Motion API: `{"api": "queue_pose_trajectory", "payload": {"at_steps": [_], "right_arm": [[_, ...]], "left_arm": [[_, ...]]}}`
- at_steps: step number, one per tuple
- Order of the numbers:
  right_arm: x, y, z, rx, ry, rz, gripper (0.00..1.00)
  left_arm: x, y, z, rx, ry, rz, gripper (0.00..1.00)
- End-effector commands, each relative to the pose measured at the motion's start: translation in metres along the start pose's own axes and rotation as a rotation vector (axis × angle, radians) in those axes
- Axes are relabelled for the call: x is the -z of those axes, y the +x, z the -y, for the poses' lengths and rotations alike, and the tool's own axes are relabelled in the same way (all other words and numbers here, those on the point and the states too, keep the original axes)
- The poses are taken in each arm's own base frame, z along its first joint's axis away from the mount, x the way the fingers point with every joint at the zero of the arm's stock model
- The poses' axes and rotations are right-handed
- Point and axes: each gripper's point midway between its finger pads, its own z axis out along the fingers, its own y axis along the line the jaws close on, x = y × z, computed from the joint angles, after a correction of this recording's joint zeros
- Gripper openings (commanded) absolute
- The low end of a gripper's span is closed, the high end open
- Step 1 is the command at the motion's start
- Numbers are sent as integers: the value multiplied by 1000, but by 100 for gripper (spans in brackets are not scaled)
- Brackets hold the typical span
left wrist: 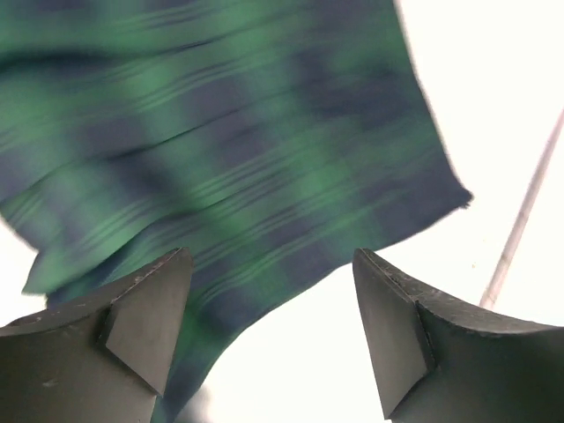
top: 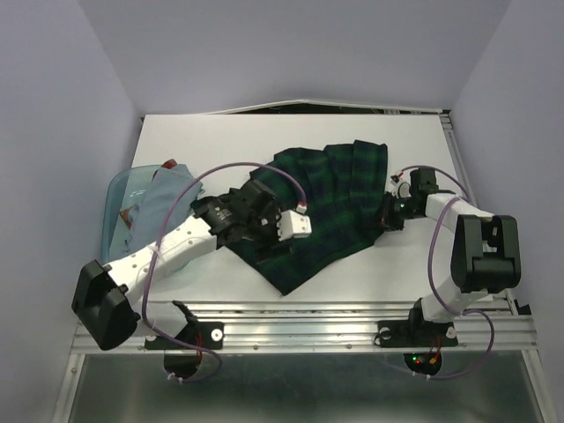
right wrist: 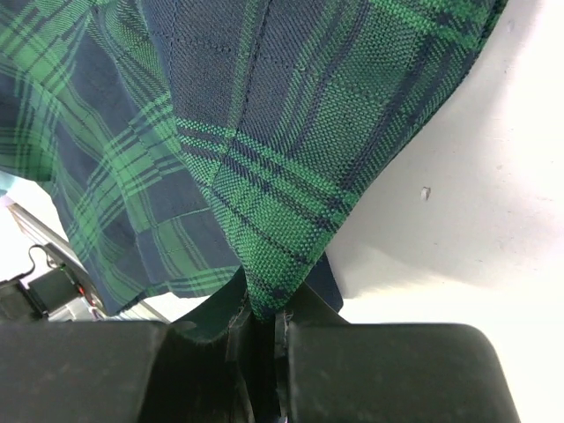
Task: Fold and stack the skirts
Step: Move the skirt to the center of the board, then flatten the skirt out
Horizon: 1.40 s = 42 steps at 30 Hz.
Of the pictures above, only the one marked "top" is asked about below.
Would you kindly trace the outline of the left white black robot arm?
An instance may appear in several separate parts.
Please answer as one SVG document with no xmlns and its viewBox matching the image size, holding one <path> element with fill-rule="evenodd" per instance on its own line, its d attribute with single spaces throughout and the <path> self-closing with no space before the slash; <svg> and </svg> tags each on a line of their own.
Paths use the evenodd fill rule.
<svg viewBox="0 0 564 423">
<path fill-rule="evenodd" d="M 145 281 L 156 282 L 185 263 L 230 243 L 252 241 L 261 259 L 285 253 L 285 241 L 307 228 L 296 211 L 284 211 L 261 182 L 250 180 L 217 197 L 203 197 L 182 223 L 126 257 L 107 264 L 96 260 L 80 271 L 71 309 L 97 346 L 108 351 L 137 329 L 137 303 Z"/>
</svg>

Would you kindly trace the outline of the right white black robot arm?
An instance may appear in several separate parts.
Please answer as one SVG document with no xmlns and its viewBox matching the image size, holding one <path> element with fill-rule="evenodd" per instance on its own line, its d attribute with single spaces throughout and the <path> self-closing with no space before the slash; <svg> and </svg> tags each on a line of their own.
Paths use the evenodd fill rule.
<svg viewBox="0 0 564 423">
<path fill-rule="evenodd" d="M 516 287 L 521 280 L 518 224 L 509 215 L 495 215 L 472 205 L 466 191 L 440 188 L 436 167 L 405 167 L 390 177 L 380 225 L 392 232 L 409 219 L 435 223 L 427 253 L 427 277 L 431 293 L 415 302 L 407 319 L 391 334 L 405 334 L 425 344 L 436 333 L 446 334 L 455 317 L 489 294 Z M 449 276 L 434 282 L 434 253 L 441 229 L 453 234 Z"/>
</svg>

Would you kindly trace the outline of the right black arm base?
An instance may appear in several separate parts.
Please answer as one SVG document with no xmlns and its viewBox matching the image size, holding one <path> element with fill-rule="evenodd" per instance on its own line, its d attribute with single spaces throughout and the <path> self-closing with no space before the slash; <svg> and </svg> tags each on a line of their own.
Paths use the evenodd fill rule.
<svg viewBox="0 0 564 423">
<path fill-rule="evenodd" d="M 409 349 L 404 363 L 419 375 L 437 376 L 442 368 L 442 349 L 458 346 L 454 324 L 429 322 L 419 307 L 413 307 L 404 320 L 380 320 L 376 326 L 374 344 Z"/>
</svg>

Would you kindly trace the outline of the green plaid skirt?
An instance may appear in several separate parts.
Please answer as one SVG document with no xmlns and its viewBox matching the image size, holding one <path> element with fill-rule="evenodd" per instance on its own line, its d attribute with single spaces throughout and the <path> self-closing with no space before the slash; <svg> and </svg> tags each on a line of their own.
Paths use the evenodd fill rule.
<svg viewBox="0 0 564 423">
<path fill-rule="evenodd" d="M 268 186 L 282 207 L 295 206 L 290 174 L 304 189 L 312 234 L 292 240 L 289 254 L 258 262 L 253 244 L 229 245 L 281 294 L 287 295 L 331 263 L 372 247 L 382 235 L 378 221 L 388 175 L 388 147 L 356 140 L 322 150 L 289 148 L 269 169 L 251 176 Z"/>
</svg>

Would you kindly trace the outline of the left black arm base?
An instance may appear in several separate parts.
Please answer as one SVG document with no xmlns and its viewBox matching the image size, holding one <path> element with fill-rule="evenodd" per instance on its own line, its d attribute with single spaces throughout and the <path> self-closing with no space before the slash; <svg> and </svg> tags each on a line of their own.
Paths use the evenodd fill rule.
<svg viewBox="0 0 564 423">
<path fill-rule="evenodd" d="M 153 332 L 145 338 L 144 348 L 164 353 L 167 379 L 184 384 L 217 374 L 223 364 L 218 350 L 223 347 L 225 325 L 200 321 L 181 301 L 167 304 L 163 317 L 167 336 Z"/>
</svg>

